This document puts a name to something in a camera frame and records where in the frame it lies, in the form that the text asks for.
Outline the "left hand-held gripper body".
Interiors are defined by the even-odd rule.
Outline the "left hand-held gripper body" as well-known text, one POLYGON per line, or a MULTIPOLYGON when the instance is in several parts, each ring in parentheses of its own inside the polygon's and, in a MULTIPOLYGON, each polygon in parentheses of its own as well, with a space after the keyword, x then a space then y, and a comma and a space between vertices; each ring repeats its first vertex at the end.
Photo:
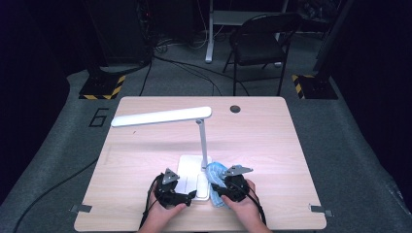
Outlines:
POLYGON ((169 168, 166 168, 165 171, 156 178, 154 196, 163 208, 175 207, 179 204, 178 193, 175 191, 179 178, 180 177, 169 168))

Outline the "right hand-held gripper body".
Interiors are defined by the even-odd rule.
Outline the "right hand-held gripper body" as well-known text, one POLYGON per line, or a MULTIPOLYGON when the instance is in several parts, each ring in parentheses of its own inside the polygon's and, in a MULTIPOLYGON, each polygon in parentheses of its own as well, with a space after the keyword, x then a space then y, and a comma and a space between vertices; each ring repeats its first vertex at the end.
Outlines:
POLYGON ((252 172, 252 168, 242 165, 233 165, 224 174, 225 191, 223 194, 233 202, 240 202, 249 193, 249 185, 244 178, 244 174, 252 172))

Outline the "blue striped cloth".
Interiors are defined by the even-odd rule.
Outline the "blue striped cloth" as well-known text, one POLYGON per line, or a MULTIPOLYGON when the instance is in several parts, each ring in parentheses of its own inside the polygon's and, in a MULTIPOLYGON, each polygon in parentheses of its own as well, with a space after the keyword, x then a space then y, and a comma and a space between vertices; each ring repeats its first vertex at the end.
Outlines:
MULTIPOLYGON (((224 183, 225 174, 224 172, 227 168, 222 165, 220 162, 212 162, 206 166, 205 174, 208 182, 210 184, 216 184, 218 187, 226 187, 224 183)), ((218 192, 210 187, 210 199, 215 208, 225 207, 228 209, 228 206, 219 196, 218 192)))

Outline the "white desk lamp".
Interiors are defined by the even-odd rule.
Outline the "white desk lamp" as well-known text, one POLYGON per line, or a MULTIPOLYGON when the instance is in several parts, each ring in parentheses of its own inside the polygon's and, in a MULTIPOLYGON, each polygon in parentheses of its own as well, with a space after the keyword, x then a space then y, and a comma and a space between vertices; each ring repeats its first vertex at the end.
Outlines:
POLYGON ((189 193, 196 190, 196 201, 207 201, 210 197, 210 184, 205 175, 206 166, 212 161, 207 153, 205 119, 212 115, 210 107, 196 107, 181 110, 152 112, 139 115, 115 116, 112 127, 137 126, 194 120, 199 127, 201 155, 182 155, 178 163, 180 176, 177 191, 189 193))

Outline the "person's right hand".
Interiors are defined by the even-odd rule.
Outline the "person's right hand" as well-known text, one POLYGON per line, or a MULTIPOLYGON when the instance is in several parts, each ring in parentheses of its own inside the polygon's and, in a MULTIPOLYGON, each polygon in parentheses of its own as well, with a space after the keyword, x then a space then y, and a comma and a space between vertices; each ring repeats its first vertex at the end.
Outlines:
POLYGON ((223 202, 236 214, 237 218, 246 228, 261 223, 260 213, 256 204, 256 186, 250 180, 247 180, 247 183, 250 188, 249 197, 246 197, 244 200, 233 202, 225 195, 221 196, 223 202))

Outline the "person's left hand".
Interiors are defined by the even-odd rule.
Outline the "person's left hand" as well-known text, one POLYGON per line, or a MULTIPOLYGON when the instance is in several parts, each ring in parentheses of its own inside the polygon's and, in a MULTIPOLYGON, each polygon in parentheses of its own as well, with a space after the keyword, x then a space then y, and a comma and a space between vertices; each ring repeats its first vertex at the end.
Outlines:
POLYGON ((145 225, 162 225, 165 227, 173 217, 177 216, 186 207, 186 205, 180 204, 171 209, 166 209, 158 203, 155 195, 152 193, 150 197, 150 209, 145 225))

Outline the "black stand with striped base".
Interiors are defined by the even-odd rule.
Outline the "black stand with striped base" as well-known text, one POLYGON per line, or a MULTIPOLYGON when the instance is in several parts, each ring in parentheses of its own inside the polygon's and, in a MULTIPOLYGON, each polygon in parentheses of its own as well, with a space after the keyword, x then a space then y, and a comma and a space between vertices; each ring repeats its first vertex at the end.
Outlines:
POLYGON ((99 63, 102 53, 96 29, 86 0, 80 0, 84 9, 80 23, 79 43, 82 48, 82 62, 86 66, 88 78, 80 91, 84 98, 115 99, 120 91, 124 74, 104 71, 99 63))
POLYGON ((316 74, 292 75, 295 90, 300 99, 337 99, 329 78, 332 70, 338 63, 341 52, 340 44, 347 31, 345 23, 355 0, 344 0, 341 11, 334 24, 329 29, 326 39, 318 54, 318 61, 314 66, 316 74))

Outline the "black folding chair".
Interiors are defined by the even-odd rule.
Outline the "black folding chair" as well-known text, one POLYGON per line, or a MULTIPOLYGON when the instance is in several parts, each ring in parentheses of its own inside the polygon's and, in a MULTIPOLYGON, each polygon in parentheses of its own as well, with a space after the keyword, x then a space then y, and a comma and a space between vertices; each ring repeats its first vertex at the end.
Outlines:
POLYGON ((280 95, 285 76, 292 36, 300 27, 302 16, 298 13, 274 13, 252 17, 246 20, 229 37, 230 54, 223 67, 233 65, 233 95, 236 86, 242 82, 237 77, 239 66, 261 65, 264 69, 269 63, 281 63, 282 70, 277 76, 280 95))

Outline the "black cabinet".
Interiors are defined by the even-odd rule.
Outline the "black cabinet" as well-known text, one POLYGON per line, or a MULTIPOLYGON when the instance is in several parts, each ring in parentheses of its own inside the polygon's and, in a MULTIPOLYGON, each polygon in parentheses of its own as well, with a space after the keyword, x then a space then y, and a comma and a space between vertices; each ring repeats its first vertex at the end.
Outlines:
POLYGON ((137 0, 86 0, 108 64, 137 64, 148 58, 137 0))

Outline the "white metal desk frame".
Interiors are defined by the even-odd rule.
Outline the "white metal desk frame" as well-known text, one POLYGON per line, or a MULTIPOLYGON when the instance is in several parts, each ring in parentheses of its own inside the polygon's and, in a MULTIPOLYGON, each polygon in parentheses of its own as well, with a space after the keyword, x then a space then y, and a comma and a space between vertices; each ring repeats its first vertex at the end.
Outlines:
POLYGON ((215 34, 214 26, 236 26, 241 25, 247 19, 262 15, 262 12, 253 11, 232 11, 232 10, 215 10, 214 1, 209 1, 209 20, 208 20, 208 32, 207 32, 207 49, 205 54, 205 62, 210 64, 213 61, 215 34))

